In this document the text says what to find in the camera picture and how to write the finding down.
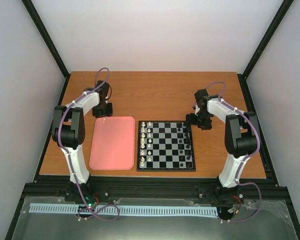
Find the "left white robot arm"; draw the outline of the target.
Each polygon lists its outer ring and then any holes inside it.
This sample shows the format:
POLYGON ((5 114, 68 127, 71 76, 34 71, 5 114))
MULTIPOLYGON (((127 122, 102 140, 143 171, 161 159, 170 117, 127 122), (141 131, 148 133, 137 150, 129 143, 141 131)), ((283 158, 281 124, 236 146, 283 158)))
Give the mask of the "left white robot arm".
POLYGON ((92 111, 95 118, 113 115, 113 105, 109 102, 112 87, 99 80, 96 86, 86 88, 83 93, 67 105, 54 108, 51 136, 63 152, 69 172, 70 181, 80 186, 76 195, 82 201, 93 198, 94 188, 86 182, 90 177, 83 154, 83 142, 86 136, 85 115, 92 111))

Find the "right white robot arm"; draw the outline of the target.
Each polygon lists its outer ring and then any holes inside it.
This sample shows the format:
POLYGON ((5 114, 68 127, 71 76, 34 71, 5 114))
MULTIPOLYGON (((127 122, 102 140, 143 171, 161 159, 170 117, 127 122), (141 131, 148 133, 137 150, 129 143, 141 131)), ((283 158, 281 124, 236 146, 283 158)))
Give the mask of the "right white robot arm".
POLYGON ((257 115, 230 105, 219 95, 209 95, 206 89, 198 90, 194 97, 194 113, 186 115, 186 125, 211 130, 212 117, 225 124, 227 158, 218 181, 224 189, 234 188, 239 184, 246 163, 261 147, 257 115))

